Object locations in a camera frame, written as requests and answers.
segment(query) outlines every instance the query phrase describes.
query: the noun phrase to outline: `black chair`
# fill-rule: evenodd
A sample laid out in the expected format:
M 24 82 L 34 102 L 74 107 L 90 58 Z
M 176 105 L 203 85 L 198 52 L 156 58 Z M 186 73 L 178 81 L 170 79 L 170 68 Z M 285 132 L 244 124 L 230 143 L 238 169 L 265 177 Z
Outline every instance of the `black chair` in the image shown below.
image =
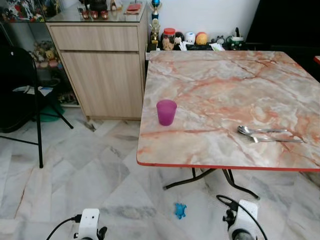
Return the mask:
M 34 94 L 13 91 L 13 89 L 23 86 L 34 87 Z M 40 113 L 41 109 L 47 105 L 50 105 L 57 115 Z M 50 100 L 38 91 L 38 76 L 34 60 L 27 51 L 18 47 L 0 46 L 0 112 L 0 133 L 16 131 L 35 116 L 37 142 L 1 135 L 0 138 L 37 145 L 41 169 L 44 167 L 44 164 L 40 114 L 59 117 L 71 129 L 74 128 Z

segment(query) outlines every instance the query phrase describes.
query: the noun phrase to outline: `red table edge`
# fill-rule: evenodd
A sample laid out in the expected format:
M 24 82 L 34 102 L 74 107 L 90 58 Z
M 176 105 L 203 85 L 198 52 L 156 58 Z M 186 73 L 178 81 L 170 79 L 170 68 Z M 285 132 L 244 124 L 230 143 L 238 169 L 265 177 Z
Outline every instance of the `red table edge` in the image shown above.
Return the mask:
M 202 169 L 234 169 L 234 170 L 265 170 L 283 172 L 320 172 L 320 168 L 295 168 L 295 167 L 264 167 L 264 166 L 224 166 L 224 165 L 192 165 L 192 164 L 169 164 L 169 163 L 145 163 L 136 162 L 141 166 L 169 167 L 169 168 L 202 168 Z
M 315 56 L 315 57 L 313 58 L 313 60 L 314 60 L 317 64 L 320 64 L 320 60 L 319 60 L 318 58 L 316 58 L 316 57 L 318 57 L 318 56 Z

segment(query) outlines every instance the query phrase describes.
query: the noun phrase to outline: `wooden cabinet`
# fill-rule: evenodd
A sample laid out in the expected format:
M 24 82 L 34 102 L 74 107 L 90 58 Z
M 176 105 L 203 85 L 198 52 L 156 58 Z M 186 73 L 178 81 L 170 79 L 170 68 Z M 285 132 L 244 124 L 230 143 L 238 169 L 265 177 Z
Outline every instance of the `wooden cabinet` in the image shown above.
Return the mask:
M 146 79 L 146 10 L 136 22 L 46 24 L 85 116 L 140 119 Z
M 137 53 L 61 54 L 88 116 L 141 117 L 141 73 Z

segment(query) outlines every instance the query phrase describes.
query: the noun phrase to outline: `cabinet door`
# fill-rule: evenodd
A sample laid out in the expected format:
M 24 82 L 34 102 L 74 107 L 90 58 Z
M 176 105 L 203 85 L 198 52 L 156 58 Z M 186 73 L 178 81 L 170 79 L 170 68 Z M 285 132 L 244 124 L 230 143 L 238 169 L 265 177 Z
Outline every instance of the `cabinet door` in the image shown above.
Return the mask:
M 138 54 L 61 54 L 87 116 L 141 117 L 142 83 Z

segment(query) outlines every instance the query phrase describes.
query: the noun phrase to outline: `black cable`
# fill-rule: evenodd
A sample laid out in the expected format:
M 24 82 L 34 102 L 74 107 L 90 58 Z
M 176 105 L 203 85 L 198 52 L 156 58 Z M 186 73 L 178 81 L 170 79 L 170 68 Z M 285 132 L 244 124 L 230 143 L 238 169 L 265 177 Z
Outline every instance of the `black cable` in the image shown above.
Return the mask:
M 242 208 L 242 209 L 250 216 L 250 218 L 252 218 L 252 220 L 255 222 L 255 224 L 258 226 L 258 228 L 260 229 L 260 231 L 261 231 L 264 239 L 265 239 L 265 240 L 268 240 L 268 238 L 267 238 L 264 230 L 262 229 L 262 227 L 260 226 L 260 224 L 258 223 L 258 221 L 255 219 L 254 216 L 251 215 L 251 213 L 250 213 L 244 206 L 242 206 L 242 205 L 239 204 L 237 201 L 233 200 L 232 198 L 230 198 L 230 197 L 228 197 L 228 196 L 216 195 L 216 198 L 217 198 L 220 202 L 224 203 L 224 204 L 227 205 L 227 206 L 230 206 L 231 204 L 236 204 L 237 206 L 239 206 L 240 208 Z M 222 199 L 228 199 L 228 200 L 231 201 L 231 202 L 228 203 L 228 202 L 226 202 L 226 201 L 224 201 L 224 200 L 222 200 Z
M 60 222 L 54 229 L 53 231 L 49 234 L 49 236 L 46 238 L 46 240 L 49 240 L 51 238 L 51 236 L 55 233 L 55 231 L 62 225 L 62 224 L 65 224 L 66 222 L 69 222 L 69 221 L 75 221 L 76 223 L 80 223 L 80 220 L 81 220 L 81 214 L 78 214 L 76 216 L 73 216 L 73 217 L 70 217 L 62 222 Z

